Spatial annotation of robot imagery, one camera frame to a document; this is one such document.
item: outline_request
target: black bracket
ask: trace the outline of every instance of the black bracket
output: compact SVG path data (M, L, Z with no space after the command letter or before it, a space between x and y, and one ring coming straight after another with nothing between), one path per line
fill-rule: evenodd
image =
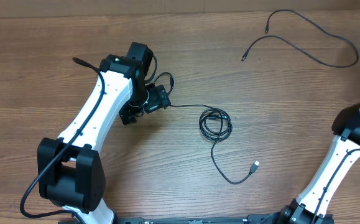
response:
M304 204L298 204L293 199L290 205L281 209L279 216L274 220L275 224L310 224L314 214L305 209ZM333 215L327 214L325 217L319 215L315 218L314 224L335 224Z
M37 148L39 173L65 147L62 139L43 138ZM64 166L70 158L76 159L76 168ZM39 194L54 205L69 205L83 213L94 211L103 198L105 175L99 154L84 147L70 146L67 153L39 181Z
M131 99L120 109L119 115L124 125L136 123L136 117L166 109L170 104L163 85L151 83L145 86L145 75L148 73L154 53L145 44L133 42L125 57L108 55L99 66L102 72L113 71L131 78L133 94Z
M343 109L331 127L343 140L349 139L360 145L360 103Z

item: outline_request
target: white robotic arm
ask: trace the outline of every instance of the white robotic arm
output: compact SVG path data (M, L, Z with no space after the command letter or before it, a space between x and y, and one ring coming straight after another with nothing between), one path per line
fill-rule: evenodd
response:
M297 202L299 204L304 204L305 209L314 213L316 207L318 206L318 202L320 201L323 189L329 182L333 172L340 165L341 160L344 158L347 152L353 149L360 149L360 145L356 144L350 139L342 138L340 135L336 135L333 139L329 153L325 157L325 160L316 172L310 184L300 195L298 195L296 198ZM325 197L322 199L318 214L322 214L323 216L326 215L326 209L328 208L333 194L337 190L341 181L344 179L348 170L357 161L358 158L360 158L360 151L356 151L349 155L346 162L339 168L339 171L327 189Z
M91 146L91 150L98 151L101 154L101 148L104 143L106 134L108 133L115 117L125 103L130 100L132 95L131 78L124 78L124 75L117 72L107 71L101 72L105 81L105 96L101 100L98 109L93 117L87 123L83 130L83 134L78 136L73 143L74 146L83 147L85 144ZM71 125L64 130L58 138L63 138L63 142L67 143L76 130L84 122L90 111L96 104L99 93L101 91L101 80L98 78L97 84L83 106L78 116L73 120ZM114 213L110 210L103 199L101 199L97 208L88 213L83 213L79 208L68 205L63 206L65 210L72 210L80 215L86 224L112 224Z

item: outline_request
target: usb connector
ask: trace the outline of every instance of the usb connector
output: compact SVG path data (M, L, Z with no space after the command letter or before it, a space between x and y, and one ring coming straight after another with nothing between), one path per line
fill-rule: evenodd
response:
M219 118L228 119L228 117L225 116L225 115L217 115L217 114L211 115L211 116L209 116L207 118L208 119L219 119Z
M252 165L252 167L250 167L250 174L254 173L257 168L259 168L260 162L259 161L255 161L254 164Z

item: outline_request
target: wooden table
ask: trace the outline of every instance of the wooden table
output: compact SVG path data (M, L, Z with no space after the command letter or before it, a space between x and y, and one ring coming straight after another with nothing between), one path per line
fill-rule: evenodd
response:
M351 39L360 51L360 11L303 13ZM109 208L120 217L238 217L290 203L328 152L336 115L360 102L360 62L347 69L324 67L279 40L266 39L242 63L249 44L264 35L268 15L0 19L0 223L68 218L29 220L19 212L22 194L37 175L37 146L68 126L94 88L94 72L71 58L99 65L107 54L125 55L132 41L154 51L158 73L174 74L172 104L203 103L231 115L234 131L215 149L229 178L239 180L254 161L261 164L245 183L228 184L211 161L211 142L198 129L203 108L159 110L130 126L117 119L101 155ZM270 34L324 62L354 60L344 42L293 14L276 14ZM57 209L37 188L26 208L32 213ZM360 223L360 160L328 211L336 223Z

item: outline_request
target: robotic arm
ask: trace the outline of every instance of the robotic arm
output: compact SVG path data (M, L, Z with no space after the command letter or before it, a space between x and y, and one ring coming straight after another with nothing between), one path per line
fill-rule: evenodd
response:
M333 177L329 189L325 197L321 200L318 214L325 215L329 202L344 179L348 170L360 158L360 151L355 151L350 154L346 161L340 165L342 159L349 151L353 149L360 149L360 104L344 109L335 122L332 130L336 134L330 147L329 153L325 160L316 172L314 178L307 186L307 188L296 198L299 204L304 204L305 209L310 212L315 212L320 197L329 182L333 172L339 167L337 174Z
M39 173L66 146L95 106L104 83L104 96L80 135L61 161L39 181L40 196L65 210L80 215L87 224L111 224L114 213L102 196L105 176L99 155L104 139L116 117L123 124L136 123L140 113L151 113L170 105L163 85L145 86L153 53L144 44L133 42L126 57L109 55L100 65L101 76L86 104L58 139L44 138L37 150ZM76 168L63 165L76 161Z

